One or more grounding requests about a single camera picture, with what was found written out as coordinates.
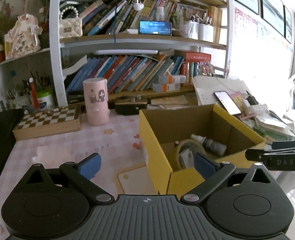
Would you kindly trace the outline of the yellow tape roll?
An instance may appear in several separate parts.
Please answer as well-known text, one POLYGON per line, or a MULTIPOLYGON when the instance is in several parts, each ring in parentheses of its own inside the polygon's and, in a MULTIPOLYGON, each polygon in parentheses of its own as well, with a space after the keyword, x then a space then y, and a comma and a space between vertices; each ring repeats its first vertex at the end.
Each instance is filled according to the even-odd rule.
POLYGON ((204 147, 193 139, 183 140, 175 147, 176 160, 181 169, 194 167, 197 153, 207 154, 204 147))

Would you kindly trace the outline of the orange white medicine box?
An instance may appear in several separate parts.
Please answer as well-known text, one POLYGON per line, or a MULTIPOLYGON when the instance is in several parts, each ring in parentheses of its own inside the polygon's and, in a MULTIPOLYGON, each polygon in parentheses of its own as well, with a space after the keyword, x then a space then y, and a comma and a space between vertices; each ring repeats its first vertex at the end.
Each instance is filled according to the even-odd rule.
POLYGON ((160 75, 158 81, 152 84, 156 93, 173 92, 180 90, 181 84, 186 83, 185 75, 160 75))

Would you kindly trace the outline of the black glasses case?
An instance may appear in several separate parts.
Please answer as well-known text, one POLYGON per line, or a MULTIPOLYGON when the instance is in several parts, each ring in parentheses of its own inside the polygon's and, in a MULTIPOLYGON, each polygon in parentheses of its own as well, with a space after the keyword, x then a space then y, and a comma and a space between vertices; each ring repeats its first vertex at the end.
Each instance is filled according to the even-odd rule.
POLYGON ((138 115, 141 109, 147 109, 146 97, 122 96, 115 100, 115 111, 119 115, 138 115))

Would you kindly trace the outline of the white pen holder box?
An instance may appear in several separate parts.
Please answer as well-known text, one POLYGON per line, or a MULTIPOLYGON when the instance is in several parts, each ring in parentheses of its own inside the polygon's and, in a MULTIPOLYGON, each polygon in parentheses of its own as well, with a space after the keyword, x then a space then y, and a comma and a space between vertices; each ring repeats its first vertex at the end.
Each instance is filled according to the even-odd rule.
POLYGON ((31 100, 30 100, 30 96, 24 95, 16 99, 9 99, 8 103, 9 103, 10 109, 19 109, 19 108, 22 108, 23 106, 31 105, 31 100))

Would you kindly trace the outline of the pink cylindrical container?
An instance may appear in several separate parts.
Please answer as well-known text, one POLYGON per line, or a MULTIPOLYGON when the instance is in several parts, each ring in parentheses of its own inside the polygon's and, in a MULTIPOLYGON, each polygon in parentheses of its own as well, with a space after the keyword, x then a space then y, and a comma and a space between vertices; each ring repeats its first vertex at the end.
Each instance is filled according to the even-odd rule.
POLYGON ((92 126, 101 126, 109 121, 107 80, 94 77, 83 81, 87 120, 92 126))

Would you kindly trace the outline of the white bookshelf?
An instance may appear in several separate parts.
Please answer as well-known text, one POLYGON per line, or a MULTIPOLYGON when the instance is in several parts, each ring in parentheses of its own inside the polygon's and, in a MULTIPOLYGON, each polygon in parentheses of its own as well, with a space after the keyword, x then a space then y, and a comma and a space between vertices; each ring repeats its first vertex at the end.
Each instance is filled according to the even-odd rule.
POLYGON ((49 53, 51 58, 52 77, 55 88, 57 103, 60 107, 68 104, 66 89, 64 86, 63 67, 71 63, 72 59, 81 55, 94 53, 97 50, 167 50, 167 49, 194 49, 212 48, 226 52, 225 65, 230 64, 233 0, 180 0, 185 3, 200 7, 215 6, 227 10, 227 25, 222 26, 219 20, 214 20, 216 28, 227 30, 227 44, 216 41, 208 42, 202 40, 189 40, 186 37, 161 36, 158 34, 127 34, 112 33, 111 35, 82 36, 72 38, 59 38, 59 2, 61 0, 50 0, 49 5, 49 53))

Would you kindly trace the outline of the smartphone on papers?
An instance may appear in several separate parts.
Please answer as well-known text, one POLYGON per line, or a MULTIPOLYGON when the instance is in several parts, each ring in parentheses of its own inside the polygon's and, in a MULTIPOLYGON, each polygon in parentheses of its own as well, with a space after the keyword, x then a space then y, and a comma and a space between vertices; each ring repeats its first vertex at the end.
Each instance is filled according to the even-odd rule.
POLYGON ((240 115, 242 113, 226 91, 216 91, 214 96, 230 115, 240 115))

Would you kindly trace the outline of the white black dropper bottle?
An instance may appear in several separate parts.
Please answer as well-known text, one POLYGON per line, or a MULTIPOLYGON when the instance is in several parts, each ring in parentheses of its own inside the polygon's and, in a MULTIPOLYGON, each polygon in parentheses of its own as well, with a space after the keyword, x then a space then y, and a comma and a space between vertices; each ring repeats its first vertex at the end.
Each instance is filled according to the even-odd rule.
POLYGON ((217 155, 217 156, 224 156, 227 147, 226 145, 223 145, 219 142, 213 141, 212 139, 209 139, 207 137, 202 137, 200 135, 192 134, 190 136, 191 139, 201 144, 204 148, 209 150, 211 153, 217 155))

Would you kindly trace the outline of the red orange bottle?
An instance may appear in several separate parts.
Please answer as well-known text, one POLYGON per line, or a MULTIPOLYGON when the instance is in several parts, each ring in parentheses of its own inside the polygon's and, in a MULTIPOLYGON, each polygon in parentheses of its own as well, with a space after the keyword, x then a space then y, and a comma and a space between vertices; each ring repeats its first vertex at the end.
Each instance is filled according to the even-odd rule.
POLYGON ((37 98, 37 94, 36 94, 36 88, 34 85, 34 79, 31 77, 29 79, 29 84, 30 84, 30 89, 31 89, 31 96, 34 102, 34 108, 35 109, 39 109, 39 102, 38 102, 38 98, 37 98))

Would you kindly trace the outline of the white green lidded jar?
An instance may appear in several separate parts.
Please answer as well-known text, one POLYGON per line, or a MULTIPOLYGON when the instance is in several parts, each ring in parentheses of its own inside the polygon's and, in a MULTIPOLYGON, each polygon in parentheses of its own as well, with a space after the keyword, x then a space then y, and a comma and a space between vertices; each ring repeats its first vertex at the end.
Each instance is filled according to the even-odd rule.
POLYGON ((36 95, 40 109, 50 109, 54 106, 54 98, 51 87, 36 92, 36 95))

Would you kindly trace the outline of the white quilted pearl handbag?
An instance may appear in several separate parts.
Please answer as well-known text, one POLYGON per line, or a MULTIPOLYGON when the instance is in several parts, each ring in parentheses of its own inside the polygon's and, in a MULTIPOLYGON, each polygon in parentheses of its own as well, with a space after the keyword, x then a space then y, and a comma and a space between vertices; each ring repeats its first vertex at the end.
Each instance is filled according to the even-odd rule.
POLYGON ((59 35, 60 39, 83 36, 82 18, 79 17, 78 10, 71 5, 65 7, 62 11, 60 11, 59 35), (64 13, 69 10, 71 10, 75 14, 75 17, 63 19, 64 13))

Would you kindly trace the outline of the pink checkered table mat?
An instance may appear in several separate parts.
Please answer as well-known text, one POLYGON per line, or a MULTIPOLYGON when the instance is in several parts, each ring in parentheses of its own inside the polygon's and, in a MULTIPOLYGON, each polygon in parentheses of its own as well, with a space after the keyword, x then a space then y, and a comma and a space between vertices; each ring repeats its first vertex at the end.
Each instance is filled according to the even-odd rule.
MULTIPOLYGON (((145 167, 138 116, 123 116, 111 111, 109 122, 102 126, 90 126, 86 115, 82 115, 80 131, 16 142, 0 176, 0 210, 32 165, 32 158, 41 146, 54 152, 63 147, 71 152, 71 160, 76 163, 97 152, 101 155, 102 165, 93 182, 113 196, 121 193, 156 194, 145 167)), ((0 214, 0 239, 7 236, 0 214)))

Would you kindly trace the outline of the yellow cardboard box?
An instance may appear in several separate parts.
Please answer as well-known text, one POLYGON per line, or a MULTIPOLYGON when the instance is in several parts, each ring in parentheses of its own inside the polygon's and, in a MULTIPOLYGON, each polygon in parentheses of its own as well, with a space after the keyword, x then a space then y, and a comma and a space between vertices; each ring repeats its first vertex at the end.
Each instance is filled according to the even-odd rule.
POLYGON ((141 110, 139 135, 156 193, 177 197, 204 180, 193 165, 180 164, 180 151, 190 148, 217 163, 249 168, 245 151, 265 146, 262 136, 217 105, 141 110))

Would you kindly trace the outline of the smartphone on shelf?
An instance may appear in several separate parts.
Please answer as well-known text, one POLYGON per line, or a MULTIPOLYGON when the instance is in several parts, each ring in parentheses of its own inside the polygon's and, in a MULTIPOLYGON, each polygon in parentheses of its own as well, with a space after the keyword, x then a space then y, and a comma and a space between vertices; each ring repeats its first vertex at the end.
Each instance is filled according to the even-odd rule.
POLYGON ((172 24, 163 21, 140 21, 139 34, 171 36, 172 24))

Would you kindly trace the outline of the black electronic keyboard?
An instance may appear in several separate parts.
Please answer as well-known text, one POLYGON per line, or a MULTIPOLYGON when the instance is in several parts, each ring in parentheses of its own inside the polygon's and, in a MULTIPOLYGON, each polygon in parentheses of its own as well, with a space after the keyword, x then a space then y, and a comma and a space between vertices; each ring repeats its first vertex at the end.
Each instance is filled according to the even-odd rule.
POLYGON ((16 143, 13 129, 23 116, 24 111, 21 108, 0 112, 0 175, 16 143))

